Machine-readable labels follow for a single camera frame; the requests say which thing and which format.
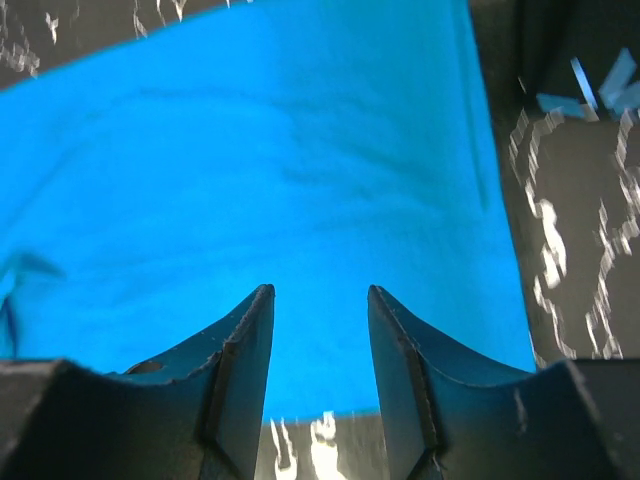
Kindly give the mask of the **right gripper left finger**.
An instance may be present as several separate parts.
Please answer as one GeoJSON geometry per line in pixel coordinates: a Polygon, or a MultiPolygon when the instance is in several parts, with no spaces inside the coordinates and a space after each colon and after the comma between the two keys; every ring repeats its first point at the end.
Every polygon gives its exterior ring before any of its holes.
{"type": "Polygon", "coordinates": [[[67,360],[1,365],[5,479],[250,479],[275,290],[124,373],[67,360]]]}

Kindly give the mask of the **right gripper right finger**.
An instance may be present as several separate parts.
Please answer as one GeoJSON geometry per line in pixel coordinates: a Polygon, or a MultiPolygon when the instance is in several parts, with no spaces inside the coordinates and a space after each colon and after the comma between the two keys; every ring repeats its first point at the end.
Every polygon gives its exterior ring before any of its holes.
{"type": "Polygon", "coordinates": [[[368,292],[369,335],[394,479],[635,479],[639,364],[494,361],[368,292]]]}

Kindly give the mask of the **blue t-shirt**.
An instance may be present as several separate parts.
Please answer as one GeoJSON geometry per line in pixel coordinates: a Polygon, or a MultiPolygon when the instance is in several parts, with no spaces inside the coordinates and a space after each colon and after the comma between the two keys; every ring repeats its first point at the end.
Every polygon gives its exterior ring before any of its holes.
{"type": "Polygon", "coordinates": [[[264,413],[374,410],[368,288],[531,371],[469,5],[253,1],[1,95],[20,358],[125,370],[276,291],[264,413]]]}

